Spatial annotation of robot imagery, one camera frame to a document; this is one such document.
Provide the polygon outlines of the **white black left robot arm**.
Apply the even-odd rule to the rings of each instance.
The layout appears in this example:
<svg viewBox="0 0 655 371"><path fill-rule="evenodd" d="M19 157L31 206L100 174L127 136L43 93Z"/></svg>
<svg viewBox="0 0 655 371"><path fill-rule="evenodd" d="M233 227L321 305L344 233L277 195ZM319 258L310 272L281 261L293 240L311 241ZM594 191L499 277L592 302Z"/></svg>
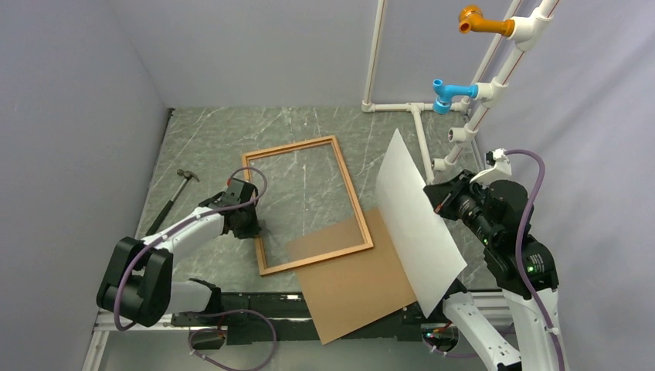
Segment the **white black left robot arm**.
<svg viewBox="0 0 655 371"><path fill-rule="evenodd" d="M114 314L120 331L151 327L164 315L191 312L204 325L223 310L220 287L197 278L173 280L173 270L194 249L217 237L257 237L258 188L232 178L225 190L199 203L183 220L142 239L117 242L100 283L96 303Z"/></svg>

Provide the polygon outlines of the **blue pipe elbow fitting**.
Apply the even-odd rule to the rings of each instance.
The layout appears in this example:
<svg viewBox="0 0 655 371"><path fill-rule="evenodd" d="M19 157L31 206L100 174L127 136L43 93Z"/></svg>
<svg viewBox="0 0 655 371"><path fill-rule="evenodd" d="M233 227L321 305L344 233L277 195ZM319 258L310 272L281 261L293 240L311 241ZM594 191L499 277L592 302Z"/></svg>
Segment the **blue pipe elbow fitting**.
<svg viewBox="0 0 655 371"><path fill-rule="evenodd" d="M478 95L479 88L476 84L460 86L445 84L442 80L436 79L433 81L433 91L436 94L433 110L437 114L447 114L450 111L454 97L475 98Z"/></svg>

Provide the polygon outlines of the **wooden picture frame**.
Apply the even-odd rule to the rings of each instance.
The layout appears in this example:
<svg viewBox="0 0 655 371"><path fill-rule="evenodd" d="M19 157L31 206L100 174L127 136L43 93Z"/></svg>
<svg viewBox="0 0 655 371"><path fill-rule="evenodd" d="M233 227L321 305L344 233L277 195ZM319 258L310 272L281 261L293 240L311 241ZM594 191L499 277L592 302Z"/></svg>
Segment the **wooden picture frame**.
<svg viewBox="0 0 655 371"><path fill-rule="evenodd" d="M354 212L355 221L358 225L358 230L361 234L362 243L351 247L345 247L332 252L318 254L313 257L306 257L303 259L295 260L290 263L280 264L274 267L269 267L266 262L265 245L261 237L254 239L254 247L256 251L257 266L261 277L279 274L285 271L291 271L300 267L306 267L312 264L317 264L323 261L333 260L335 258L347 256L349 254L358 253L364 250L369 250L374 247L372 236L370 234L368 224L358 197L355 194L355 187L351 180L344 156L341 151L341 146L334 135L328 135L321 138L313 138L305 141L294 142L286 145L279 145L272 148L259 149L255 151L245 152L241 154L241 161L243 167L246 169L246 179L252 179L251 171L254 167L249 166L252 160L268 158L272 156L286 154L292 151L301 151L309 148L315 148L323 145L329 145L337 160L338 168L344 181L344 187L347 191L349 202Z"/></svg>

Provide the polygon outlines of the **orange pipe elbow fitting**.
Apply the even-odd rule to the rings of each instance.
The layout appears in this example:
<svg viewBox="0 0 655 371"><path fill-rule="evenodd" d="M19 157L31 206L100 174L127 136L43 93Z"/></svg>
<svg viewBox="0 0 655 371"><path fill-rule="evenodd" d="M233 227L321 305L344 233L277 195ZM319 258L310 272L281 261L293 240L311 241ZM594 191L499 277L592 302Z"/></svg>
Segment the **orange pipe elbow fitting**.
<svg viewBox="0 0 655 371"><path fill-rule="evenodd" d="M509 37L513 34L515 28L515 22L512 19L487 19L477 5L464 7L458 15L458 22L458 29L463 34L482 32Z"/></svg>

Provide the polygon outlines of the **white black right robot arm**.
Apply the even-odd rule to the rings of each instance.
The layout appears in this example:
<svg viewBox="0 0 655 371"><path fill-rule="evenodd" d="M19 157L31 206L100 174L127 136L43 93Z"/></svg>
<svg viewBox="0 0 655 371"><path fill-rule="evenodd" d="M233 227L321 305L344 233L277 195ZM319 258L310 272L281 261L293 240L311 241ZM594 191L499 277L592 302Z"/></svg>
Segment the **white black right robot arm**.
<svg viewBox="0 0 655 371"><path fill-rule="evenodd" d="M507 302L518 347L480 312L461 282L426 299L426 312L447 319L489 370L566 370L558 322L558 274L550 250L529 234L534 207L524 186L511 180L490 185L467 170L423 191L434 212L460 221L484 246L484 261Z"/></svg>

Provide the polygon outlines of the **glossy mountain landscape photo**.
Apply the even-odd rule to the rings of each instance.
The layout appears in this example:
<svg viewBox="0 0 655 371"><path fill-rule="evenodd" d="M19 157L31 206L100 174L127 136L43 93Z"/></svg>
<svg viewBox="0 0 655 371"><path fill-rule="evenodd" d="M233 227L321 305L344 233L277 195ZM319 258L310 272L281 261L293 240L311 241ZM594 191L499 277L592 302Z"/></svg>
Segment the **glossy mountain landscape photo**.
<svg viewBox="0 0 655 371"><path fill-rule="evenodd" d="M375 183L375 197L424 316L430 316L467 266L444 220L434 213L400 132L394 131Z"/></svg>

